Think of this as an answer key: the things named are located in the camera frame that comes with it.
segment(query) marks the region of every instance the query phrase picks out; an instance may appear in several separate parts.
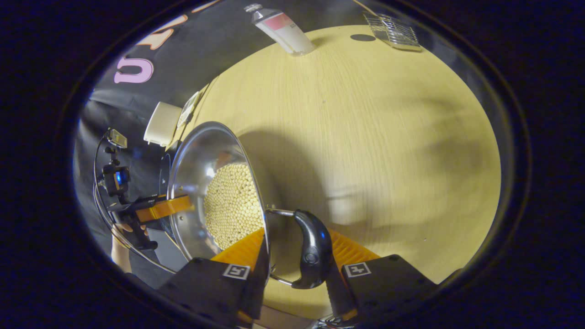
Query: pot handle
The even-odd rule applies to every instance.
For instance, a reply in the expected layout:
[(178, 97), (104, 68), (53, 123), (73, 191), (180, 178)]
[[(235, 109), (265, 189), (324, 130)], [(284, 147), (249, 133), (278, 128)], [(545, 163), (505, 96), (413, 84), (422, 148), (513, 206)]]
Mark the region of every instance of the pot handle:
[(292, 212), (269, 209), (267, 211), (294, 217), (301, 227), (301, 277), (290, 285), (295, 289), (311, 289), (319, 286), (327, 279), (333, 262), (331, 236), (325, 225), (315, 215), (304, 210)]

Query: black cable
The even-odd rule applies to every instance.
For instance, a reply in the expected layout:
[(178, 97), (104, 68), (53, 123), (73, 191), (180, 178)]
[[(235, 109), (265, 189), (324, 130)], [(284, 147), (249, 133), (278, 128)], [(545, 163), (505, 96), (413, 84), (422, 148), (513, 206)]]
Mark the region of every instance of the black cable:
[[(118, 230), (118, 232), (119, 232), (119, 233), (120, 233), (120, 234), (123, 236), (123, 233), (122, 233), (122, 231), (120, 231), (120, 229), (114, 225), (114, 220), (113, 220), (113, 218), (110, 216), (110, 214), (108, 213), (108, 211), (107, 211), (107, 208), (106, 208), (106, 206), (105, 206), (105, 204), (104, 204), (104, 201), (103, 201), (103, 199), (102, 199), (102, 197), (101, 197), (101, 195), (100, 195), (100, 193), (99, 193), (99, 188), (98, 188), (98, 186), (99, 186), (99, 185), (98, 185), (98, 176), (97, 176), (97, 173), (96, 173), (96, 171), (97, 171), (97, 161), (98, 161), (99, 147), (102, 145), (102, 142), (104, 141), (104, 139), (105, 139), (105, 138), (106, 138), (106, 136), (108, 135), (108, 132), (109, 132), (109, 131), (110, 131), (110, 128), (108, 128), (108, 130), (107, 130), (107, 131), (104, 133), (104, 135), (102, 136), (102, 138), (100, 138), (100, 139), (99, 139), (99, 142), (98, 142), (98, 147), (97, 147), (97, 148), (96, 148), (96, 150), (95, 150), (95, 156), (94, 156), (94, 188), (93, 188), (94, 204), (95, 204), (96, 208), (98, 209), (99, 216), (102, 218), (102, 220), (103, 220), (104, 224), (106, 224), (106, 227), (108, 227), (108, 230), (111, 232), (111, 231), (112, 231), (112, 229), (114, 229), (114, 227), (115, 227), (115, 229), (117, 229), (117, 230)], [(102, 211), (102, 208), (100, 208), (100, 207), (99, 207), (98, 200), (99, 200), (99, 204), (101, 204), (101, 205), (102, 205), (102, 207), (103, 207), (104, 209), (106, 209), (105, 211)], [(107, 221), (107, 219), (106, 219), (106, 218), (109, 218), (109, 220), (110, 220), (110, 222), (112, 223), (112, 225), (110, 225), (110, 224), (108, 223), (108, 221)], [(149, 261), (149, 262), (150, 262), (150, 263), (152, 263), (153, 265), (155, 265), (155, 266), (157, 266), (157, 267), (159, 267), (159, 268), (161, 268), (161, 269), (163, 269), (163, 270), (166, 270), (167, 272), (170, 272), (170, 273), (173, 273), (173, 274), (176, 274), (176, 273), (177, 273), (177, 272), (175, 272), (175, 271), (173, 271), (173, 270), (169, 269), (168, 267), (166, 267), (166, 266), (164, 266), (164, 265), (162, 265), (162, 264), (160, 264), (160, 263), (157, 263), (157, 262), (155, 262), (155, 261), (154, 261), (154, 260), (152, 260), (150, 257), (146, 256), (144, 253), (142, 253), (142, 252), (140, 252), (140, 251), (136, 250), (136, 248), (135, 248), (135, 247), (134, 247), (134, 246), (133, 246), (133, 245), (132, 245), (132, 244), (131, 244), (131, 243), (130, 243), (128, 240), (127, 240), (127, 241), (128, 241), (128, 243), (127, 243), (127, 244), (125, 244), (125, 243), (123, 243), (123, 242), (122, 242), (122, 241), (121, 241), (121, 240), (120, 240), (120, 239), (119, 239), (119, 238), (118, 238), (118, 237), (117, 237), (115, 234), (113, 234), (113, 233), (112, 233), (112, 236), (113, 236), (113, 237), (114, 237), (114, 238), (115, 238), (115, 239), (116, 239), (116, 240), (117, 240), (117, 241), (118, 241), (120, 244), (122, 244), (122, 245), (124, 245), (124, 246), (126, 246), (126, 245), (130, 246), (130, 250), (131, 250), (131, 251), (132, 251), (134, 254), (136, 254), (136, 255), (138, 255), (138, 256), (140, 256), (140, 257), (144, 258), (145, 260)]]
[(357, 324), (352, 319), (343, 321), (340, 317), (330, 316), (325, 320), (319, 320), (320, 323), (324, 323), (329, 328), (341, 329), (341, 328), (353, 328)]

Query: light wood tabletop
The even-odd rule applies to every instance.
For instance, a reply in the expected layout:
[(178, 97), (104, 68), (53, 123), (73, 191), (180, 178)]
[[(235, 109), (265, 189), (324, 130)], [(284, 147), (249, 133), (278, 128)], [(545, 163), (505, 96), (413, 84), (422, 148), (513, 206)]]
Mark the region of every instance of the light wood tabletop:
[[(367, 25), (315, 30), (316, 49), (277, 44), (211, 81), (193, 127), (218, 121), (266, 166), (286, 209), (314, 213), (380, 256), (399, 254), (435, 283), (463, 267), (494, 219), (500, 158), (467, 85), (427, 50), (393, 49)], [(300, 277), (300, 230), (277, 273)], [(299, 316), (331, 313), (325, 285), (270, 280), (264, 304)]]

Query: stainless steel pot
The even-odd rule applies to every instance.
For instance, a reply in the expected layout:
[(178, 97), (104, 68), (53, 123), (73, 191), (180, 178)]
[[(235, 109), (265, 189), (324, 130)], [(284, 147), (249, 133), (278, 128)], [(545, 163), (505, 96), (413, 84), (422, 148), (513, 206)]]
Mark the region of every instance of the stainless steel pot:
[(181, 252), (191, 260), (194, 257), (211, 259), (221, 248), (205, 228), (204, 198), (215, 173), (231, 163), (245, 163), (252, 174), (266, 233), (269, 268), (276, 260), (271, 258), (273, 237), (280, 236), (284, 221), (280, 216), (294, 217), (303, 233), (301, 278), (290, 282), (271, 275), (281, 283), (297, 289), (319, 286), (327, 278), (332, 264), (332, 247), (329, 232), (321, 221), (306, 211), (276, 209), (280, 203), (276, 189), (262, 164), (253, 155), (246, 154), (236, 135), (219, 122), (206, 122), (197, 126), (179, 147), (168, 183), (167, 198), (189, 195), (195, 210), (171, 215), (171, 227)]

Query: person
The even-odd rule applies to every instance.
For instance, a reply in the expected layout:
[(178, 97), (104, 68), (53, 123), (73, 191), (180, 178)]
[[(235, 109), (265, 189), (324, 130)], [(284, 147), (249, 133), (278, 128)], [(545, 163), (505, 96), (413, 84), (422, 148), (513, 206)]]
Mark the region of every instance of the person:
[[(130, 246), (122, 242), (122, 230), (132, 232), (133, 229), (128, 224), (114, 224), (112, 227), (112, 261), (118, 265), (125, 273), (132, 273), (132, 266), (130, 265)], [(146, 225), (141, 225), (140, 228), (144, 230), (144, 235), (148, 236)]]

